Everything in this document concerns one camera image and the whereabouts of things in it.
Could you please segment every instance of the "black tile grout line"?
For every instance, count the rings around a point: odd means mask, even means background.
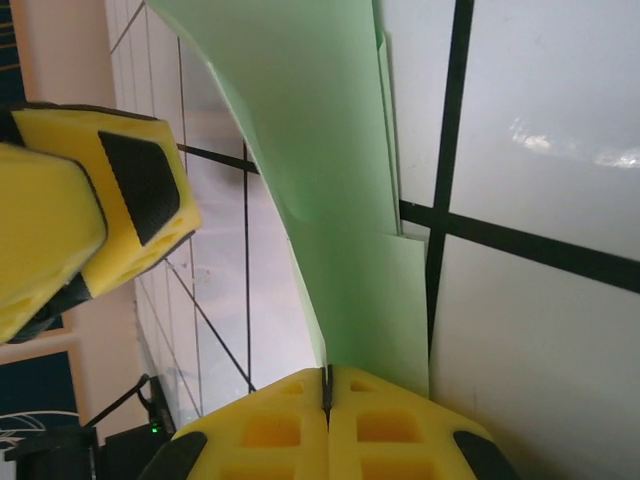
[[[400,202],[404,220],[501,252],[640,293],[640,261],[522,232],[455,213]]]
[[[116,51],[116,48],[118,48],[118,46],[120,45],[120,42],[122,42],[122,39],[127,34],[129,29],[131,28],[131,25],[133,25],[133,21],[136,19],[136,17],[142,11],[142,7],[144,7],[144,0],[142,2],[140,2],[140,5],[138,5],[138,8],[136,8],[136,11],[133,13],[133,16],[129,19],[129,21],[127,22],[127,25],[125,25],[124,30],[122,31],[122,33],[118,37],[118,40],[116,40],[116,43],[113,45],[113,48],[111,49],[111,51],[109,53],[113,54],[113,52]]]
[[[182,138],[184,142],[187,141],[187,122],[185,120],[184,115],[184,77],[182,73],[182,42],[180,42],[180,37],[176,36],[176,41],[178,43],[178,69],[180,73],[180,115],[182,119]],[[187,174],[187,178],[189,177],[189,156],[185,152],[184,156],[184,169]],[[192,293],[195,298],[195,278],[196,278],[196,270],[195,263],[193,261],[193,237],[189,237],[189,260],[191,260],[191,288],[193,289]],[[199,338],[199,328],[198,328],[198,314],[196,312],[196,305],[193,304],[193,326],[196,334],[196,363],[198,365],[198,397],[200,399],[200,408],[204,410],[204,396],[202,394],[202,366],[200,364],[200,338]]]
[[[223,338],[218,333],[218,330],[216,330],[216,328],[213,326],[213,323],[211,323],[211,320],[209,320],[209,317],[207,316],[207,314],[204,313],[204,310],[200,306],[200,303],[196,300],[195,296],[189,291],[189,288],[185,285],[182,278],[180,278],[180,275],[176,271],[175,267],[171,264],[171,262],[169,262],[166,258],[165,258],[165,262],[167,263],[167,265],[169,265],[169,269],[176,276],[176,278],[178,279],[178,282],[180,282],[184,291],[187,292],[187,295],[189,296],[189,298],[191,298],[191,301],[196,306],[196,309],[198,310],[198,312],[200,313],[204,321],[207,323],[207,325],[209,326],[209,329],[213,332],[214,336],[216,337],[216,339],[218,340],[218,342],[220,343],[224,351],[227,353],[227,355],[231,359],[231,362],[233,362],[233,365],[236,367],[236,370],[238,370],[238,373],[240,373],[244,381],[247,382],[247,385],[249,385],[249,393],[255,392],[256,387],[253,386],[253,383],[249,379],[247,373],[242,369],[242,365],[240,365],[236,357],[233,355],[233,353],[231,352],[231,350],[229,349],[229,347],[227,346]]]
[[[178,150],[188,153],[190,155],[195,155],[196,157],[212,160],[216,163],[220,163],[228,167],[233,167],[239,170],[243,170],[245,172],[258,174],[258,168],[256,167],[255,163],[250,162],[248,160],[245,161],[242,158],[231,157],[229,155],[224,155],[222,153],[215,153],[209,150],[203,150],[201,148],[190,147],[188,145],[182,145],[182,144],[178,144]]]
[[[242,157],[247,161],[247,143],[242,142]],[[245,302],[247,312],[247,376],[251,381],[251,260],[249,256],[249,173],[242,172],[244,180],[244,268],[245,268]]]
[[[451,49],[442,113],[442,131],[440,133],[440,151],[438,153],[438,171],[434,194],[434,210],[438,213],[449,211],[453,173],[455,169],[460,116],[462,114],[462,96],[467,70],[471,24],[473,20],[474,0],[456,0],[451,29]],[[427,261],[424,268],[427,295],[427,339],[429,355],[435,330],[440,275],[444,257],[446,235],[435,228],[429,235]]]
[[[189,389],[189,385],[187,385],[187,380],[184,378],[184,373],[182,373],[182,368],[180,368],[180,364],[178,363],[178,359],[176,358],[176,354],[173,351],[173,349],[171,348],[171,345],[169,344],[169,340],[167,339],[167,335],[164,332],[164,328],[162,328],[162,324],[160,323],[160,319],[158,318],[158,314],[156,313],[156,309],[155,309],[155,307],[153,305],[153,302],[151,301],[151,298],[149,297],[149,292],[147,292],[147,287],[144,286],[143,282],[140,282],[140,285],[142,286],[142,290],[144,291],[144,294],[147,297],[147,302],[149,303],[149,306],[151,307],[151,310],[153,311],[153,316],[154,316],[154,318],[156,320],[156,326],[158,327],[160,332],[162,332],[162,336],[164,337],[164,341],[167,344],[167,348],[169,349],[169,352],[171,353],[171,358],[173,358],[173,363],[177,367],[178,373],[180,374],[180,377],[182,378],[182,383],[184,384],[184,387],[186,388],[187,393],[189,394],[189,398],[191,399],[191,403],[193,404],[193,408],[195,409],[195,411],[198,414],[198,416],[201,417],[202,416],[202,411],[198,409],[196,401],[193,398],[193,395],[191,394],[191,390]]]

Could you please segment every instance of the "yellow foam block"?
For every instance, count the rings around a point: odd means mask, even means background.
[[[334,371],[331,480],[466,480],[473,470],[454,439],[476,423],[355,368]]]
[[[75,162],[0,143],[0,343],[11,339],[106,239]]]
[[[92,297],[147,270],[200,226],[166,122],[82,106],[11,113],[27,148],[77,160],[95,186],[108,239],[82,270]]]
[[[354,368],[303,370],[188,425],[141,480],[512,480],[487,431]]]
[[[207,436],[189,480],[326,479],[321,396],[321,372],[303,370],[187,426],[176,438]]]

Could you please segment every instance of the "white wall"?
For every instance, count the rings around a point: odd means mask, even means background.
[[[28,100],[115,107],[104,3],[101,0],[13,0],[18,48]],[[18,346],[3,355],[59,344],[77,344],[80,378],[92,417],[131,388],[143,373],[136,328],[133,284],[71,312],[73,331]],[[131,400],[99,426],[101,437],[146,421]]]
[[[401,198],[431,206],[455,2],[379,3]],[[453,212],[640,259],[639,17],[475,2]],[[638,295],[449,236],[437,315],[435,398],[525,478],[640,478]]]

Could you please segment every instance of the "light green sheet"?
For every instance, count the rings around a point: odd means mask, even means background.
[[[396,236],[371,0],[148,3],[217,79],[287,229],[328,361],[426,393],[424,247]]]

